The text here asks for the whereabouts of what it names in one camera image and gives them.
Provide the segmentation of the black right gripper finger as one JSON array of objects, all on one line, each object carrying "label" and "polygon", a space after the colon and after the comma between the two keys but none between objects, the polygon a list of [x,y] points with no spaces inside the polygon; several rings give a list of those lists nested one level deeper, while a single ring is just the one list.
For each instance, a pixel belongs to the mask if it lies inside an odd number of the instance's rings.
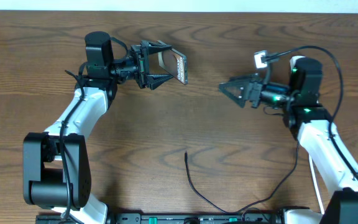
[{"label": "black right gripper finger", "polygon": [[231,77],[229,82],[259,82],[260,77],[258,73],[251,73],[248,75],[241,75],[236,77]]},{"label": "black right gripper finger", "polygon": [[243,108],[247,101],[251,101],[252,83],[249,81],[220,83],[219,91]]}]

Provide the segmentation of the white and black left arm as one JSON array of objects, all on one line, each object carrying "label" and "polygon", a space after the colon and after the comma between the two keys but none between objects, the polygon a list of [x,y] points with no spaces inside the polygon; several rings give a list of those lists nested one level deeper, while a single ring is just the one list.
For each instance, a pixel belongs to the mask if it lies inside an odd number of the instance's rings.
[{"label": "white and black left arm", "polygon": [[86,140],[110,108],[118,85],[135,80],[140,88],[154,90],[172,78],[149,70],[150,55],[171,49],[147,40],[128,47],[103,31],[85,36],[87,60],[78,73],[69,73],[76,80],[72,101],[45,131],[24,138],[26,203],[58,212],[62,223],[108,222],[108,206],[91,193]]}]

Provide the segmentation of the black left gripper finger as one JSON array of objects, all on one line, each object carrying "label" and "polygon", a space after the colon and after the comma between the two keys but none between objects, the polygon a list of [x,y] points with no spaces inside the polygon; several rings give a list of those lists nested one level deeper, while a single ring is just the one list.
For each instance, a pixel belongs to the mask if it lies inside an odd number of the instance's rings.
[{"label": "black left gripper finger", "polygon": [[172,49],[171,45],[150,42],[147,40],[142,40],[140,45],[141,45],[141,49],[145,55],[152,55],[152,54],[156,54],[159,52],[163,52],[163,51]]},{"label": "black left gripper finger", "polygon": [[147,87],[155,90],[166,81],[173,78],[170,74],[149,74],[147,77]]}]

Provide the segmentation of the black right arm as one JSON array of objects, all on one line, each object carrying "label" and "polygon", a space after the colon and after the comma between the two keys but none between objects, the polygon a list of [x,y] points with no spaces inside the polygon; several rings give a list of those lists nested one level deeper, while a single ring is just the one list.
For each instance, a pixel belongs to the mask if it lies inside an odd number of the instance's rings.
[{"label": "black right arm", "polygon": [[333,117],[319,103],[322,64],[304,56],[290,60],[287,85],[268,82],[258,74],[231,78],[219,91],[240,107],[261,103],[283,111],[283,122],[320,173],[331,196],[324,213],[284,208],[281,223],[358,223],[358,163],[342,142]]}]

